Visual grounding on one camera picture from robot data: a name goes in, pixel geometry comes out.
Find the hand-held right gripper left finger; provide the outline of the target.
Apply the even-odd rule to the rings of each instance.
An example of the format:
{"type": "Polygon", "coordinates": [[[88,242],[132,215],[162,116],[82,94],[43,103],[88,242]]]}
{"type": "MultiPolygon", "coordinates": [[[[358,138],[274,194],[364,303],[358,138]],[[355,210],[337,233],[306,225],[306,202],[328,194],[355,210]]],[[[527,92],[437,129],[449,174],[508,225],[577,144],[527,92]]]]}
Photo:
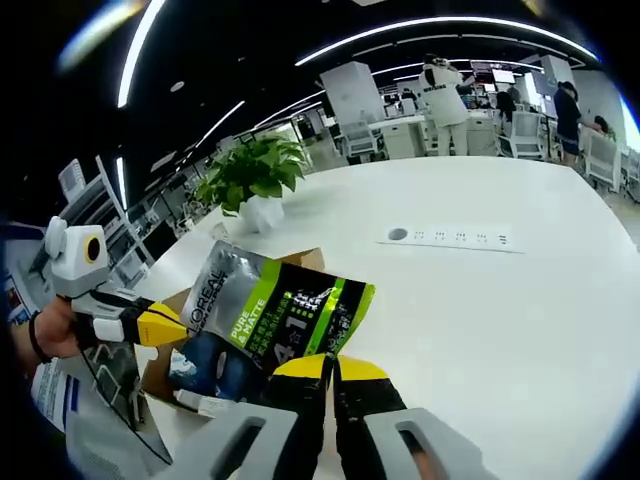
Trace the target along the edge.
{"type": "Polygon", "coordinates": [[[232,404],[182,443],[169,477],[311,479],[333,365],[316,354],[278,367],[256,404],[232,404]]]}

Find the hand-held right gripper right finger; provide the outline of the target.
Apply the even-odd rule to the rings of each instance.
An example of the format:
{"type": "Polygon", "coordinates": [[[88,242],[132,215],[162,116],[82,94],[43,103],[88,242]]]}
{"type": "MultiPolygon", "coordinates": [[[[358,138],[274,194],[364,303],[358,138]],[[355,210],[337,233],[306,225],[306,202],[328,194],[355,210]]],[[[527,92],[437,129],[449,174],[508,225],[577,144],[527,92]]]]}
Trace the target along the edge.
{"type": "Polygon", "coordinates": [[[340,355],[336,446],[347,479],[493,479],[480,448],[423,407],[409,408],[377,365],[340,355]]]}

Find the person's left hand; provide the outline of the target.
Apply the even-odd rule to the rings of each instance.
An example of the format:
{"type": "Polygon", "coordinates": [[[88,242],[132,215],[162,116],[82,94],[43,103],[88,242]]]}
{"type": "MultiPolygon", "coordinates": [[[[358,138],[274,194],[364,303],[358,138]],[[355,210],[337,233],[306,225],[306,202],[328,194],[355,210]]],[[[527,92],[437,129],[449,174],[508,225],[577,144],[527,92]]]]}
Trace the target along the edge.
{"type": "Polygon", "coordinates": [[[71,304],[56,296],[36,316],[35,339],[47,357],[70,358],[80,354],[75,335],[76,315],[71,304]]]}

